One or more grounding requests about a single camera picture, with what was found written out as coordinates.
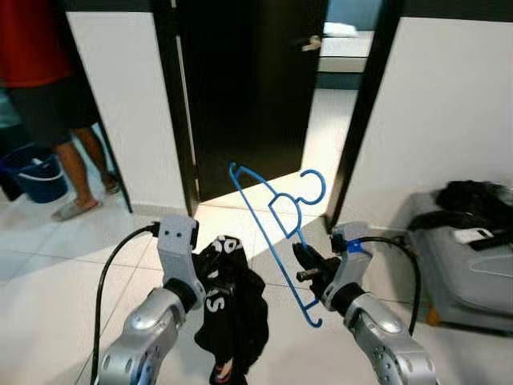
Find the blue hanger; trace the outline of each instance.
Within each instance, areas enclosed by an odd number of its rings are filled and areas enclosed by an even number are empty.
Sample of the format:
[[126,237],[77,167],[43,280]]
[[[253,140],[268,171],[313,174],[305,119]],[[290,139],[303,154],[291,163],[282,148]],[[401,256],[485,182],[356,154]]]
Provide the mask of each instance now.
[[[271,253],[273,253],[274,259],[276,260],[278,266],[280,267],[280,270],[281,270],[283,276],[285,277],[285,280],[287,281],[287,284],[289,285],[289,288],[291,289],[292,293],[294,294],[294,297],[295,297],[295,299],[297,301],[297,304],[299,305],[301,311],[303,312],[303,315],[305,316],[306,320],[308,321],[308,323],[311,326],[313,326],[313,327],[320,327],[322,325],[322,319],[319,318],[316,322],[314,322],[311,319],[310,315],[308,314],[308,310],[311,307],[313,307],[316,304],[318,304],[319,301],[315,298],[311,303],[308,303],[308,304],[305,305],[302,302],[302,300],[300,299],[299,294],[296,291],[296,288],[294,287],[294,285],[292,284],[292,281],[290,280],[290,277],[289,277],[289,274],[287,273],[287,270],[285,269],[285,267],[281,263],[280,256],[278,255],[276,249],[274,248],[273,243],[269,240],[269,237],[267,236],[267,234],[264,231],[264,227],[260,223],[257,215],[253,211],[253,208],[249,204],[248,199],[246,198],[244,192],[242,191],[242,188],[241,188],[240,183],[239,183],[239,175],[242,172],[245,172],[245,173],[249,174],[250,176],[252,176],[256,180],[258,180],[261,183],[263,183],[265,185],[265,187],[267,187],[274,194],[274,198],[268,204],[268,207],[271,210],[271,213],[273,213],[274,219],[276,219],[276,221],[278,222],[278,225],[281,228],[281,231],[283,232],[283,234],[287,238],[290,238],[292,235],[294,235],[296,233],[297,236],[299,237],[300,241],[301,241],[301,244],[305,248],[306,248],[306,246],[308,244],[306,243],[305,237],[303,236],[303,232],[301,231],[301,218],[302,218],[302,215],[301,215],[301,207],[299,206],[299,204],[303,203],[305,205],[316,205],[317,203],[319,203],[322,200],[322,198],[326,194],[326,182],[325,182],[324,177],[318,171],[316,171],[316,170],[305,170],[304,172],[301,173],[301,175],[300,175],[301,177],[303,177],[303,176],[305,176],[307,174],[315,174],[315,175],[317,175],[317,177],[321,181],[321,194],[319,195],[319,197],[317,199],[313,200],[313,201],[307,201],[305,198],[302,198],[302,197],[294,198],[290,194],[287,194],[285,192],[276,192],[276,190],[268,183],[268,181],[266,181],[264,178],[262,178],[260,175],[258,175],[253,170],[250,170],[249,168],[246,168],[244,166],[240,166],[236,170],[236,163],[231,163],[230,164],[230,177],[232,178],[233,184],[237,187],[237,190],[239,190],[239,192],[240,192],[240,194],[242,196],[242,199],[244,199],[244,202],[248,206],[248,209],[251,212],[251,214],[253,215],[253,218],[255,218],[255,221],[257,222],[258,227],[260,228],[262,234],[264,234],[264,238],[267,241],[267,245],[269,246],[269,249],[271,250]],[[287,230],[285,230],[285,227],[281,223],[280,218],[278,217],[276,211],[273,208],[274,202],[276,202],[276,200],[279,197],[289,198],[293,202],[293,204],[294,204],[294,206],[296,207],[296,210],[297,210],[297,225],[290,232],[287,232]]]

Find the white wall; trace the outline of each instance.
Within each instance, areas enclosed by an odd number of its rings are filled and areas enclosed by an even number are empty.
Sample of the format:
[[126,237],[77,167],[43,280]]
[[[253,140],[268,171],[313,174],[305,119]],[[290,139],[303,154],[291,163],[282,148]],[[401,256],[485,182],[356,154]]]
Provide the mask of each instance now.
[[340,222],[400,229],[406,198],[513,180],[513,24],[402,18]]
[[67,16],[134,211],[185,213],[151,14]]

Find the wall baseboard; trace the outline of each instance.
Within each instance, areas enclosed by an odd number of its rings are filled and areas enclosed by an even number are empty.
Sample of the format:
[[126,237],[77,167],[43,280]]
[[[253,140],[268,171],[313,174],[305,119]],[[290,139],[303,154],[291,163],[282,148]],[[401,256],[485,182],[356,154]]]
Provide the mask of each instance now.
[[172,214],[187,215],[185,207],[146,205],[142,203],[134,203],[131,207],[134,214],[148,215],[151,217],[164,217]]

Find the door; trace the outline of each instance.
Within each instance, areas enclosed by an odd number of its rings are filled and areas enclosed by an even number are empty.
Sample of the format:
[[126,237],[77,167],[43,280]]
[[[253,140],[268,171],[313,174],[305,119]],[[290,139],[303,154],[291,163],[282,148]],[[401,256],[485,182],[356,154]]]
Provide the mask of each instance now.
[[[327,0],[178,1],[200,199],[301,166]],[[240,180],[243,187],[254,180]]]

